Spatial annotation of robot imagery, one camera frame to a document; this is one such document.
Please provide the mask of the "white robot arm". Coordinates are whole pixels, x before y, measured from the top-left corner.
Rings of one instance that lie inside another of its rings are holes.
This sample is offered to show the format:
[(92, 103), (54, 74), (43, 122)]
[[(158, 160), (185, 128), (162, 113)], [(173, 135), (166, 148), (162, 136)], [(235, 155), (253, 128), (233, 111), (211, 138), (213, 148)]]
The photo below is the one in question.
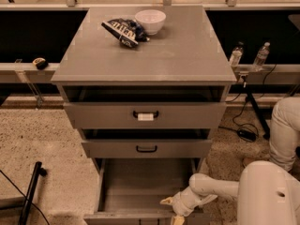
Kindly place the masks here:
[(195, 173), (188, 187), (160, 202), (174, 211), (171, 225), (183, 225), (196, 207), (218, 197), (237, 202), (237, 225), (300, 225), (300, 182), (264, 160), (247, 165), (237, 182)]

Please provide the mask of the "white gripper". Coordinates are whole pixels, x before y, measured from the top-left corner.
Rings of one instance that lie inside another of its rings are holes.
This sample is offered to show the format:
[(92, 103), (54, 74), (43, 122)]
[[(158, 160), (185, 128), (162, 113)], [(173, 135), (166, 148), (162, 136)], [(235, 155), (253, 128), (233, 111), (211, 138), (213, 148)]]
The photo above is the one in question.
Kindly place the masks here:
[(172, 206), (175, 216), (172, 216), (171, 225), (183, 225), (196, 206), (202, 205), (205, 196), (195, 193), (190, 187), (176, 193), (173, 197), (161, 200), (162, 205)]

